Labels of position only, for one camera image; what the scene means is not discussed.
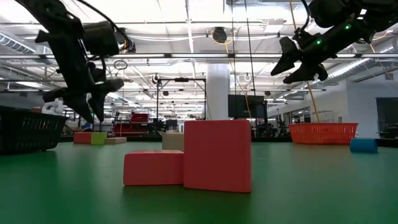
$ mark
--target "blue block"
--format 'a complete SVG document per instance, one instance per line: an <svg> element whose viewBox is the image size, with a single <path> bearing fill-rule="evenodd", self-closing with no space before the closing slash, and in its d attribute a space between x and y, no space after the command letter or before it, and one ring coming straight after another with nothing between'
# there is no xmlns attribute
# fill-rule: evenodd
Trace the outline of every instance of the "blue block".
<svg viewBox="0 0 398 224"><path fill-rule="evenodd" d="M377 152L377 142L375 139L354 138L349 144L351 152Z"/></svg>

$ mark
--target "small red block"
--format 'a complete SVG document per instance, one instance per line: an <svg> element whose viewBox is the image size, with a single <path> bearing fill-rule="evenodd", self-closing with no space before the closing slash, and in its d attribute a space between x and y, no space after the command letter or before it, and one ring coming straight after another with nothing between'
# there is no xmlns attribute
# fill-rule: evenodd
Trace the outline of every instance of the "small red block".
<svg viewBox="0 0 398 224"><path fill-rule="evenodd" d="M249 121L187 121L184 187L251 192Z"/></svg>
<svg viewBox="0 0 398 224"><path fill-rule="evenodd" d="M91 144L91 133L75 133L73 135L75 144Z"/></svg>
<svg viewBox="0 0 398 224"><path fill-rule="evenodd" d="M182 151L133 151L124 156L124 185L183 184Z"/></svg>

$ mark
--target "black monitor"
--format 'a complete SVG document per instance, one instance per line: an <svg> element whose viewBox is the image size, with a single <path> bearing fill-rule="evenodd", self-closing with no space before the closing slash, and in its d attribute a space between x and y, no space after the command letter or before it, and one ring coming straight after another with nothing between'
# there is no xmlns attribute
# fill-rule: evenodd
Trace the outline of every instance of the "black monitor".
<svg viewBox="0 0 398 224"><path fill-rule="evenodd" d="M264 96L228 95L228 116L230 118L266 118L267 102Z"/></svg>
<svg viewBox="0 0 398 224"><path fill-rule="evenodd" d="M166 125L169 127L177 127L177 120L171 119L171 120L166 120Z"/></svg>

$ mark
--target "white column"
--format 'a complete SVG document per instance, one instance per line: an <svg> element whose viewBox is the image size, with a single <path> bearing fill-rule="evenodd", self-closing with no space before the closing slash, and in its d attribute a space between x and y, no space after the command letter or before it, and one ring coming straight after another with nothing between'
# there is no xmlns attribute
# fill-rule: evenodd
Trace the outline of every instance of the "white column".
<svg viewBox="0 0 398 224"><path fill-rule="evenodd" d="M228 64L207 65L207 120L228 118L229 68Z"/></svg>

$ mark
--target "table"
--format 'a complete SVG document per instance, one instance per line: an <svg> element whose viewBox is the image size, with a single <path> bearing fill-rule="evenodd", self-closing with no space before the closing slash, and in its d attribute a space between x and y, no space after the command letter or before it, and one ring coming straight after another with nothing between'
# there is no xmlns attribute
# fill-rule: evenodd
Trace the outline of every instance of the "table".
<svg viewBox="0 0 398 224"><path fill-rule="evenodd" d="M1 223L398 223L398 150L253 143L251 194L123 186L125 153L60 143L0 157Z"/></svg>

